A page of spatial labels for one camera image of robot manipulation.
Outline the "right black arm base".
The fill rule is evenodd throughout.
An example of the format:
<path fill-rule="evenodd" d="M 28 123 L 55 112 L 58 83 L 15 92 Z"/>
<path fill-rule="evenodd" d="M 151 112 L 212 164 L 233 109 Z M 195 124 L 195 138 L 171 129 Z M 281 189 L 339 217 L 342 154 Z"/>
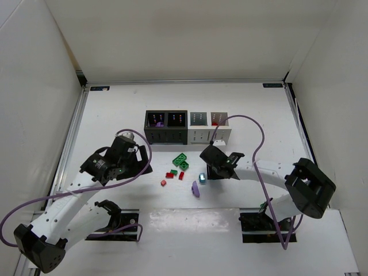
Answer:
<path fill-rule="evenodd" d="M 259 212 L 240 212 L 242 242 L 280 243 L 276 227 L 271 218 Z"/>

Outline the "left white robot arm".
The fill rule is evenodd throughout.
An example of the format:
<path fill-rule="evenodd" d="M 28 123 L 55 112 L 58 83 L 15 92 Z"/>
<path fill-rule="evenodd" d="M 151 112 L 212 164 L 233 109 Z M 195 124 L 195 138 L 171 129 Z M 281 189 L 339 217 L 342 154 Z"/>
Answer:
<path fill-rule="evenodd" d="M 149 162 L 146 147 L 137 145 L 131 136 L 117 136 L 110 147 L 96 150 L 42 215 L 14 230 L 19 251 L 43 273 L 50 273 L 77 242 L 99 229 L 118 229 L 121 208 L 109 200 L 90 199 L 109 181 L 151 173 Z"/>

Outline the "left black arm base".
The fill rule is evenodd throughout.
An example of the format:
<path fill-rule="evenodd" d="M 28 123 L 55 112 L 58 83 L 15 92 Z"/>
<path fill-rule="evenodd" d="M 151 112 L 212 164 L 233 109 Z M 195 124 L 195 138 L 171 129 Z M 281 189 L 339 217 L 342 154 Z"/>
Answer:
<path fill-rule="evenodd" d="M 100 237 L 100 235 L 111 232 L 115 229 L 125 227 L 131 224 L 137 224 L 139 222 L 139 210 L 138 209 L 128 209 L 122 210 L 120 218 L 117 222 L 109 223 L 107 227 L 100 228 L 94 233 L 88 235 L 85 238 L 86 241 L 108 241 L 108 242 L 136 242 L 139 234 L 139 227 L 133 226 L 119 232 Z"/>

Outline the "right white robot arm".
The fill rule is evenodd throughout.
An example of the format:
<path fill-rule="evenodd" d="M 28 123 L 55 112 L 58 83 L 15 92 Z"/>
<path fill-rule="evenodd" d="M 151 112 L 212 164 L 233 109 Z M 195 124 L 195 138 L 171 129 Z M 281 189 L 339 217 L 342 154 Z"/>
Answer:
<path fill-rule="evenodd" d="M 226 155 L 214 145 L 207 146 L 200 158 L 207 165 L 209 179 L 262 179 L 286 190 L 287 194 L 270 200 L 277 221 L 302 214 L 322 218 L 336 191 L 336 185 L 307 158 L 293 164 L 253 161 L 239 152 Z"/>

